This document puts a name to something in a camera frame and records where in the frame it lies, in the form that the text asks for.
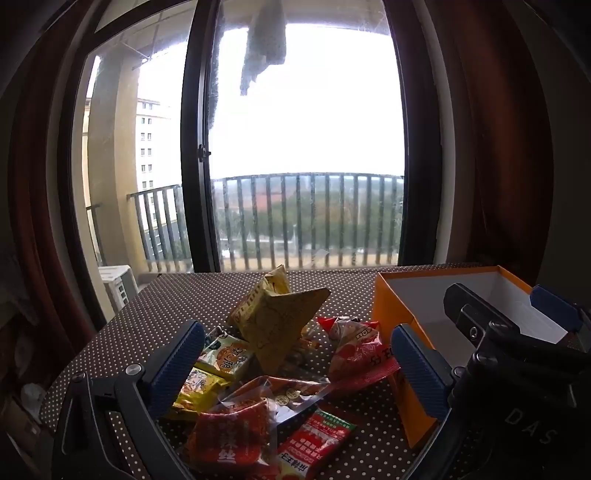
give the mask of beige column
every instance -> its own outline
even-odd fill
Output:
[[[100,59],[88,123],[88,182],[108,265],[147,270],[133,200],[140,57],[117,44]]]

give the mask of brown tablecloth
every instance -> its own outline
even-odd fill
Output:
[[[331,295],[319,314],[357,315],[362,320],[369,320],[375,276],[379,271],[455,266],[302,270],[290,271],[288,276],[294,291],[318,287],[330,289]],[[41,421],[55,431],[66,388],[75,372],[86,371],[95,378],[110,377],[124,371],[129,364],[145,362],[155,349],[172,339],[187,319],[202,322],[206,331],[222,325],[230,310],[260,278],[259,272],[161,275],[121,310],[60,374],[45,397]],[[321,346],[307,359],[306,368],[325,374],[333,349],[324,332],[317,335]],[[359,414],[363,421],[318,478],[399,480],[416,452],[408,447],[388,383],[380,382],[344,399],[342,407]],[[128,441],[121,418],[118,414],[111,416],[134,476],[142,480],[148,478]],[[305,420],[300,417],[281,426],[280,442]],[[167,421],[161,421],[160,425],[174,447],[184,442],[182,425]],[[459,459],[453,467],[454,473],[461,476],[466,461],[464,457]]]

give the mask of metal railing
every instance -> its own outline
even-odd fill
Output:
[[[86,216],[88,217],[88,225],[90,227],[90,236],[92,237],[92,244],[95,250],[96,263],[99,267],[106,265],[105,251],[103,250],[103,243],[100,240],[99,225],[96,220],[96,209],[100,207],[100,203],[95,203],[86,207]]]
[[[401,176],[286,173],[212,180],[222,270],[396,264]],[[150,271],[192,268],[181,185],[132,193]]]

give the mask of window latch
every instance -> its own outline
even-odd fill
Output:
[[[209,158],[209,155],[211,154],[212,153],[208,151],[204,145],[199,145],[199,147],[197,148],[197,158],[200,162],[203,162],[203,160]]]

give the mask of pile of snacks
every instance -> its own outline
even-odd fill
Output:
[[[326,288],[292,292],[283,266],[265,275],[209,333],[167,418],[190,431],[181,457],[199,472],[249,480],[309,480],[355,428],[327,404],[398,369],[375,322],[314,315]],[[335,346],[327,377],[305,370],[324,330]],[[306,422],[279,447],[277,426]]]

